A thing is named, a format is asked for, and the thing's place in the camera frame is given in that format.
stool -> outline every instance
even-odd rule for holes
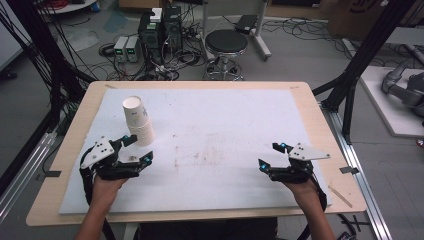
[[[247,40],[242,34],[233,30],[213,31],[206,36],[205,47],[216,59],[208,62],[204,77],[226,80],[227,76],[230,76],[232,81],[244,80],[241,66],[228,59],[246,51]]]

cardboard box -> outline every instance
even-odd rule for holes
[[[120,8],[159,8],[166,6],[172,0],[118,0]]]
[[[268,3],[265,15],[268,17],[283,17],[283,18],[307,18],[307,19],[330,19],[330,14],[333,12],[337,0],[321,0],[318,8],[313,7],[298,7],[284,6]]]
[[[385,9],[382,0],[339,0],[327,29],[335,38],[364,40]]]

electronic device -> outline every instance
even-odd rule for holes
[[[113,50],[115,51],[115,57],[118,62],[128,61],[125,46],[127,45],[128,37],[119,37]]]
[[[255,26],[257,15],[243,15],[237,22],[235,30],[240,33],[249,34],[250,30]]]
[[[172,50],[182,49],[181,7],[175,6],[165,8],[163,22],[165,25],[168,48]]]
[[[141,55],[140,40],[137,36],[131,36],[128,38],[127,45],[125,46],[127,51],[127,57],[129,62],[138,62]]]
[[[150,22],[162,21],[162,8],[152,8],[153,14],[150,14]]]
[[[396,85],[402,78],[407,63],[408,59],[384,77],[381,90],[402,100],[402,103],[411,108],[415,115],[424,117],[424,72],[410,76],[406,89]]]
[[[151,12],[145,12],[141,16],[138,27],[138,36],[140,38],[141,50],[147,62],[153,61],[158,65],[163,65],[162,51],[165,31],[163,22],[151,22]]]

gray floor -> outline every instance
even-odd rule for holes
[[[88,22],[75,26],[88,28],[99,38],[99,43],[95,46],[78,52],[87,65],[105,62],[97,53],[102,44],[113,42],[120,34],[137,32],[138,22],[128,20],[125,16],[137,17],[139,14],[124,14],[115,6],[112,2],[105,4],[103,11],[98,14],[82,10],[61,17],[63,24],[80,23],[90,18]],[[300,40],[281,29],[264,29],[262,36],[273,56],[267,62],[262,61],[256,47],[250,42],[247,52],[237,58],[237,62],[243,67],[246,81],[305,81],[313,89],[339,76],[349,63],[345,54],[336,50],[331,41]],[[396,60],[400,58],[389,48],[379,54],[379,58],[384,60],[391,59],[392,56]],[[1,174],[50,107],[47,88],[29,60],[21,56],[12,66],[18,73],[18,78],[0,81]],[[130,65],[127,69],[136,67],[137,65]],[[108,66],[105,70],[109,73],[112,71]],[[201,80],[203,71],[204,66],[184,68],[179,71],[178,80]],[[107,77],[102,69],[95,69],[94,74],[99,79]],[[325,96],[326,94],[322,94],[317,99],[322,100]],[[423,150],[416,146],[413,138],[390,135],[361,84],[358,84],[356,93],[351,140],[392,238],[424,239],[424,190],[419,187],[424,182]],[[51,160],[52,157],[46,161],[46,168]],[[76,232],[77,226],[26,226],[26,215],[42,184],[42,180],[37,180],[41,173],[41,169],[38,169],[1,223],[1,239],[71,239]],[[352,214],[347,217],[351,221],[354,219]],[[355,217],[359,222],[368,222],[364,213],[355,214]],[[348,231],[336,215],[329,215],[329,219],[337,236]],[[280,221],[280,230],[285,232],[284,237],[295,239],[303,224],[304,219],[301,217],[285,218]],[[113,224],[112,227],[120,238],[124,225]],[[358,239],[375,238],[368,225],[359,225],[356,230]]]

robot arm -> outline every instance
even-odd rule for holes
[[[406,89],[396,85],[397,82],[402,78],[402,73],[407,67],[407,61],[408,60],[404,60],[393,71],[389,72],[384,77],[383,83],[381,85],[381,90],[385,93],[399,98],[400,100],[402,100],[403,104],[408,107],[417,107],[418,105],[420,105],[420,102],[423,98],[423,93],[417,90],[419,89],[418,85],[424,85],[424,79],[422,76],[420,76],[422,74],[411,76],[409,79],[408,88]]]

